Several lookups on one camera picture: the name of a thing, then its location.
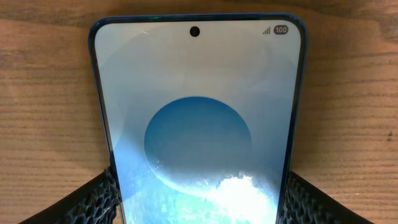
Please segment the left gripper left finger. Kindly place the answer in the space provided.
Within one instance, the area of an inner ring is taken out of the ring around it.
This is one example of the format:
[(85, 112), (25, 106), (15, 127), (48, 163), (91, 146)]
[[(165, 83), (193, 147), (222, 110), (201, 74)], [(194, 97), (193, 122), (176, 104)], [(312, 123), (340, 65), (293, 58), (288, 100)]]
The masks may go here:
[(121, 196), (110, 167), (21, 224), (112, 224)]

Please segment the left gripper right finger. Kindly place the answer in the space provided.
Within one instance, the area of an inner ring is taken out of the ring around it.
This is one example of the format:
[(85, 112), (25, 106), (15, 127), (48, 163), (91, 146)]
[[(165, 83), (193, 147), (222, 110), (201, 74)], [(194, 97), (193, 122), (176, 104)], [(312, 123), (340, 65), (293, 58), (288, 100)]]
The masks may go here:
[(294, 172), (289, 173), (279, 224), (372, 224)]

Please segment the blue Galaxy smartphone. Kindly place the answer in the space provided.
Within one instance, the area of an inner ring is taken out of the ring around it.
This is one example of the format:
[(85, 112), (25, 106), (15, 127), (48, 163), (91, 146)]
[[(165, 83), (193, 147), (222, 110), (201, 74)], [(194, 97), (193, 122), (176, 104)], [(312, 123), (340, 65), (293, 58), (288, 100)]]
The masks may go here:
[(89, 51), (123, 223), (277, 223), (307, 39), (290, 14), (97, 21)]

